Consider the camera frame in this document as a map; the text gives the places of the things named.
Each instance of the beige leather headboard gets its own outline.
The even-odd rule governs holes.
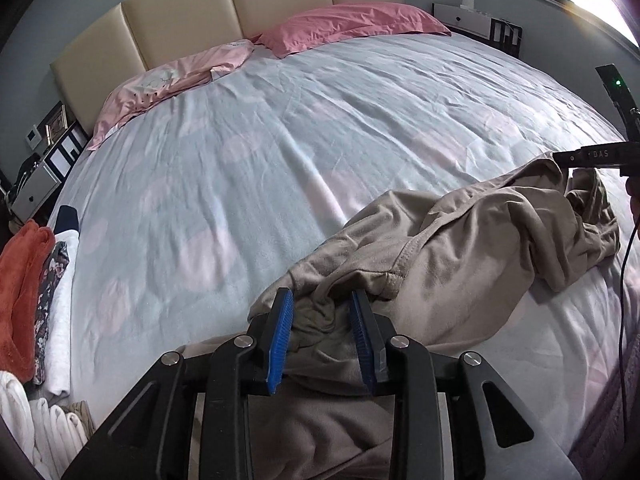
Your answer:
[[[366,1],[403,0],[125,0],[67,45],[51,68],[91,134],[109,93],[145,70],[250,38],[304,10]]]

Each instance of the orange folded towel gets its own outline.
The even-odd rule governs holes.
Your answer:
[[[0,254],[0,370],[25,383],[34,371],[34,317],[53,231],[29,220]]]

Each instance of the window sill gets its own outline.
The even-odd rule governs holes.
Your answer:
[[[574,4],[561,4],[560,2],[556,2],[555,0],[541,1],[545,2],[547,5],[558,7],[559,9],[566,10],[567,12],[570,12],[571,14],[582,18],[586,22],[596,27],[599,31],[604,32],[604,34],[609,36],[613,41],[615,41],[626,51],[628,51],[628,53],[630,53],[633,57],[640,61],[640,48],[636,47],[625,36],[620,34],[615,28],[611,27],[608,23],[603,22],[597,16],[594,16],[588,10],[584,10]]]

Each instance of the pillowcase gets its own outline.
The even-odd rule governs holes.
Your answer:
[[[383,34],[423,32],[451,35],[436,18],[417,7],[389,2],[337,4],[296,14],[254,38],[280,59],[315,46]]]
[[[125,81],[104,102],[87,149],[97,150],[118,128],[165,99],[233,72],[253,51],[251,41],[234,41],[171,61]]]

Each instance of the gray wall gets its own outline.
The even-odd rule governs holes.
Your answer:
[[[35,0],[0,52],[0,169],[15,179],[30,154],[24,136],[59,99],[49,63],[122,0]],[[407,0],[431,10],[432,2]],[[640,100],[640,62],[606,34],[540,0],[476,0],[476,8],[524,28],[521,59],[547,72],[620,130],[622,122],[594,67],[615,63]]]
[[[49,63],[122,0],[34,0],[0,52],[0,169],[15,180],[24,139],[58,102]]]
[[[431,11],[432,3],[462,0],[406,0]],[[520,59],[548,73],[605,116],[621,132],[623,122],[595,67],[614,63],[640,102],[640,60],[585,20],[543,0],[475,0],[478,10],[523,27]]]

